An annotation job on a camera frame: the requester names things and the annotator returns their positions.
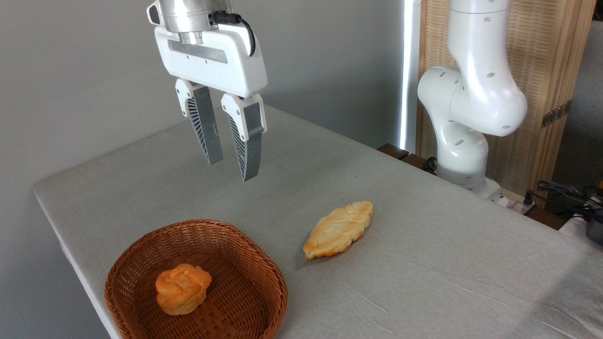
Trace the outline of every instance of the robotic arm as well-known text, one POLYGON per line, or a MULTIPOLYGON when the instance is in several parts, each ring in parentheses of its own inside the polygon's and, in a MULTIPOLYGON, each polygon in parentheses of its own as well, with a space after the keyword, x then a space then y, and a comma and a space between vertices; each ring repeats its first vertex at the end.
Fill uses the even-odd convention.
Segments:
POLYGON ((488 144, 481 133, 511 134, 528 107, 507 62, 510 4, 451 0, 448 49, 459 67, 430 68, 418 86, 435 129, 437 175, 495 202, 500 186, 485 177, 488 144))
POLYGON ((147 8, 165 69, 177 77, 182 114, 191 123, 211 164, 222 149, 209 87, 225 92, 243 181, 259 171, 264 102, 258 92, 268 79, 262 50, 251 26, 233 14, 232 0, 156 0, 147 8))

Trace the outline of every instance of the table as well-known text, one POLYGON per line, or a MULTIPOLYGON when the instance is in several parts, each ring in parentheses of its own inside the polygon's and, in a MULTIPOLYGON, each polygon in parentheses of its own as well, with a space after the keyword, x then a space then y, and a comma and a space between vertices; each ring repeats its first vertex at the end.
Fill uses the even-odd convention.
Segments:
POLYGON ((42 180, 34 192, 112 338, 107 273, 167 224, 235 225, 289 289, 278 338, 603 337, 603 253, 438 177, 266 107, 262 163, 242 183, 226 114, 209 166, 182 124, 42 180), (341 255, 302 245, 332 209, 374 203, 341 255))

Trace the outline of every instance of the brown basket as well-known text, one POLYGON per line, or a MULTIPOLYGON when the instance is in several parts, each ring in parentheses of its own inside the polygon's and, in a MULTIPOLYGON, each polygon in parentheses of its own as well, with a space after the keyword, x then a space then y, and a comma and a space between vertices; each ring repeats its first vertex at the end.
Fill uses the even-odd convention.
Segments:
POLYGON ((187 220, 134 242, 105 284, 107 307, 124 338, 273 338, 287 307, 278 266, 234 226, 187 220), (165 314, 156 301, 159 273, 186 262, 212 275, 192 313, 165 314))

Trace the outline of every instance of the bun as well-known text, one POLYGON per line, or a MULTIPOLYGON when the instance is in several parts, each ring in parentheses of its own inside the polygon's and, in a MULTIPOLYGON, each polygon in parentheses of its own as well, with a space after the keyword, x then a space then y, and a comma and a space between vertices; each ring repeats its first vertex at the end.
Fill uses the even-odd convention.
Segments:
POLYGON ((373 203, 359 201, 333 210, 317 224, 303 246, 306 259, 334 256, 362 237, 371 222, 373 203))
POLYGON ((201 267, 180 264, 157 276, 157 303, 167 314, 188 314, 205 300, 211 281, 211 275, 201 267))

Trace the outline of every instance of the pastry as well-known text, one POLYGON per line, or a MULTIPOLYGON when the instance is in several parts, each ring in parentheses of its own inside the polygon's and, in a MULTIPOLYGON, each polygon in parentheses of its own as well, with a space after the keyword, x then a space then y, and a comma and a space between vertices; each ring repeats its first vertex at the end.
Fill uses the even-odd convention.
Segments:
POLYGON ((373 203, 359 201, 335 209, 317 224, 303 246, 306 259, 333 256, 345 252, 352 241, 360 239, 371 222, 373 203))
POLYGON ((157 303, 167 314, 190 313, 205 300, 211 281, 211 275, 201 267, 180 264, 157 276, 157 303))

